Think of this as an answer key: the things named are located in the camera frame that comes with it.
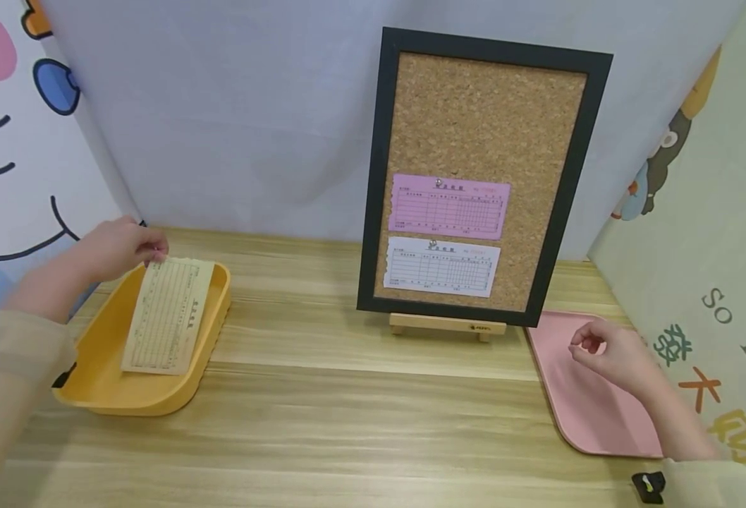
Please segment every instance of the black picture frame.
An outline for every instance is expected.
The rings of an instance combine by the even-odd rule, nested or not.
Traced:
[[[559,187],[556,189],[554,206],[551,209],[537,271],[534,273],[532,288],[523,312],[423,303],[423,301],[380,298],[374,295],[379,257],[379,235],[387,183],[391,124],[393,124],[398,61],[401,52],[513,64],[528,66],[528,68],[572,71],[572,73],[587,75],[585,91],[582,93],[582,101],[578,107]],[[582,173],[582,165],[585,164],[587,146],[592,137],[612,62],[612,54],[385,27],[382,30],[379,57],[379,83],[377,100],[375,100],[371,162],[369,162],[367,182],[367,208],[362,239],[362,262],[359,268],[357,309],[505,322],[508,325],[525,327],[537,326],[539,316],[542,314],[545,295],[548,294],[551,276],[554,273],[562,236],[565,234],[565,226]]]

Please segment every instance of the white receipt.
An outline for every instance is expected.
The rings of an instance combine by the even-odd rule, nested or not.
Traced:
[[[499,258],[499,247],[390,236],[384,287],[488,298]]]
[[[180,375],[190,368],[213,262],[167,258],[152,262],[142,288],[121,369],[131,373]]]

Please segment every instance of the fingers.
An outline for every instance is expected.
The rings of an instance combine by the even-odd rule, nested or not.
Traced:
[[[602,363],[606,358],[601,354],[590,353],[578,346],[569,346],[571,356],[576,360],[577,363],[585,365],[586,368],[593,370],[594,373],[602,373]]]
[[[139,226],[138,235],[139,245],[153,247],[153,250],[157,251],[162,259],[170,252],[170,244],[164,235],[164,231]]]
[[[582,348],[585,349],[588,353],[596,354],[599,352],[599,347],[601,347],[602,341],[599,341],[599,339],[594,337],[588,337],[585,339],[584,342],[582,342]]]
[[[124,224],[137,224],[136,219],[133,219],[132,215],[122,215],[115,222],[121,222]]]
[[[139,263],[143,263],[145,268],[147,268],[147,263],[151,261],[163,261],[164,259],[157,259],[157,256],[159,256],[159,252],[157,250],[153,250],[152,247],[144,247],[144,249],[139,249],[136,253],[136,264],[138,266]]]
[[[613,325],[612,322],[593,320],[586,323],[579,330],[576,330],[574,337],[570,339],[570,343],[574,344],[574,346],[579,346],[587,339],[597,341],[599,344],[602,342],[612,342],[617,337],[617,332],[618,326]]]

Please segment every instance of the pink receipt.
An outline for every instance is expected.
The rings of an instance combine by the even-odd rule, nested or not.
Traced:
[[[508,183],[393,175],[390,231],[500,240]]]

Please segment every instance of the orange cartoon detail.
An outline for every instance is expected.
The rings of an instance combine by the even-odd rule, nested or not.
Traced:
[[[51,36],[51,23],[49,23],[40,0],[26,0],[29,6],[20,18],[26,35],[33,39],[43,39]]]

